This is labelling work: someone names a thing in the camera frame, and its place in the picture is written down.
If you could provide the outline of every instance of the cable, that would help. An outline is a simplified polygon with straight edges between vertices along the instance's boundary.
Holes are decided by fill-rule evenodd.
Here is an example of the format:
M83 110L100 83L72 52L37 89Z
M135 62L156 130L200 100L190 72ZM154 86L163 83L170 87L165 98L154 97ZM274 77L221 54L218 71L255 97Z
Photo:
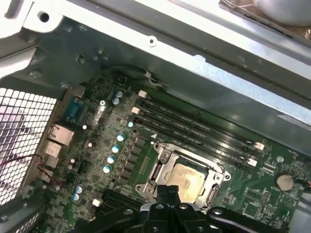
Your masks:
M249 7L249 6L255 6L255 4L247 4L247 5L236 5L229 0L222 0L226 5L228 5L231 8L238 7L238 8L244 8L244 7Z
M156 79L154 79L152 77L152 74L144 69L144 68L141 68L141 67L138 67L138 66L134 66L134 65L128 65L128 64L117 64L117 65L112 65L112 66L109 66L109 67L105 67L105 69L125 69L125 70L131 70L131 71L136 71L138 73L141 73L142 75L144 75L148 82L150 83L150 85L152 86L157 86L157 87L160 87L160 88L163 88L163 85L160 84Z
M17 157L17 158L14 158L14 159L9 159L7 161L4 161L3 163L0 164L0 167L2 167L3 165L6 165L6 164L9 164L11 162L14 162L14 161L18 161L18 160L22 160L24 158L28 158L28 157L39 157L39 161L37 163L37 168L39 171L41 171L42 173L44 173L45 175L47 175L50 180L56 184L63 184L62 181L57 181L55 180L50 174L48 174L45 170L43 170L40 166L42 165L43 163L43 158L42 156L38 155L38 154L30 154L30 155L25 155L25 156L20 156L20 157Z

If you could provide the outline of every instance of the integrated circuit chip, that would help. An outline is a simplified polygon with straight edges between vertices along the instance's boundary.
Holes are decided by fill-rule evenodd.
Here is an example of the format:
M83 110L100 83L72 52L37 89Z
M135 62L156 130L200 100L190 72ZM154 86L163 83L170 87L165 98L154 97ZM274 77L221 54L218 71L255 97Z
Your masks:
M176 164L164 177L166 185L177 185L178 194L183 202L194 203L200 195L205 174L182 164Z

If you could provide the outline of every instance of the capacitor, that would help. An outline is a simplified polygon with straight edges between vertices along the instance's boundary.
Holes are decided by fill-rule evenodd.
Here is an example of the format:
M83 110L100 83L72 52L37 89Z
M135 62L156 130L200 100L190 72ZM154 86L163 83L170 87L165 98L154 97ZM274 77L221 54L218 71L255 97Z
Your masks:
M118 153L120 151L120 149L121 148L119 145L114 145L111 150L113 153Z
M103 167L103 172L104 172L105 174L109 173L110 171L111 171L111 166L106 165L106 166Z
M76 190L75 190L75 193L80 194L80 193L82 193L82 191L83 191L82 187L81 186L77 186Z
M74 169L76 166L77 166L76 164L68 164L68 165L67 165L67 168L68 168L69 170L72 170L72 169Z
M74 201L79 200L79 198L80 198L79 195L76 194L76 193L72 195L72 199L73 199Z
M117 141L118 142L122 142L122 141L124 141L125 140L125 135L124 134L119 134L118 136L117 136Z
M107 158L107 162L109 164L113 164L116 160L116 157L114 155L110 155L108 158Z
M115 96L118 97L118 98L121 98L123 96L123 92L122 91L117 91Z
M80 161L80 159L77 158L77 157L71 158L71 159L70 159L70 162L71 162L72 164L77 163L77 162L79 162L79 161Z
M290 191L294 187L293 177L287 171L278 173L274 183L282 191Z
M129 121L126 125L127 125L127 127L132 128L134 126L134 123Z
M118 105L118 104L120 103L119 98L117 98L117 97L113 98L113 99L112 99L112 103L113 103L114 105Z

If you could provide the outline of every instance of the metal ventilation grille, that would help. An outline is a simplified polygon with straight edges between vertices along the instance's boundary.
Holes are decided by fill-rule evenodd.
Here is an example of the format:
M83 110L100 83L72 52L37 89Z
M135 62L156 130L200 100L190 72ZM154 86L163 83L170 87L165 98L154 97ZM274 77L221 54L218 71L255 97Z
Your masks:
M26 232L30 227L32 227L37 220L39 216L39 213L33 216L28 222L26 222L24 225L22 225L20 228L18 228L15 233L24 233Z
M35 153L56 99L0 88L0 164ZM0 206L12 200L32 157L0 166Z

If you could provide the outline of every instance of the metal panel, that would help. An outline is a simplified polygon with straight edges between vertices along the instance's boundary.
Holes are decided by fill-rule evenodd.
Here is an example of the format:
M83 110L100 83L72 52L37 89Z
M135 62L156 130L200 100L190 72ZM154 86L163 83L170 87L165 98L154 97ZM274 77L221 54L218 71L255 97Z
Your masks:
M310 124L310 110L206 63L200 56L178 53L179 65L183 67L181 68L87 26L83 26L82 30L80 24L65 20L63 26L69 25L70 33L42 35L40 49L52 57L64 58L63 63L70 64L70 69L76 67L79 70L85 67L88 72L93 67L119 63L144 67L169 85L168 93L294 150L311 155L308 140L311 131L279 117L289 115ZM56 46L59 43L63 45L61 48ZM162 46L161 42L152 49L151 52L161 50L159 54L166 51L166 55L176 52L169 46ZM85 64L88 65L81 66L76 61L75 54L82 54L86 58ZM53 62L51 59L42 67L56 70L59 62L61 60ZM67 70L59 70L60 73L62 71L65 75L61 75L61 78L65 77L69 81L76 78L68 74ZM92 76L81 77L82 79L78 78L76 81ZM54 73L46 72L45 79L55 80Z

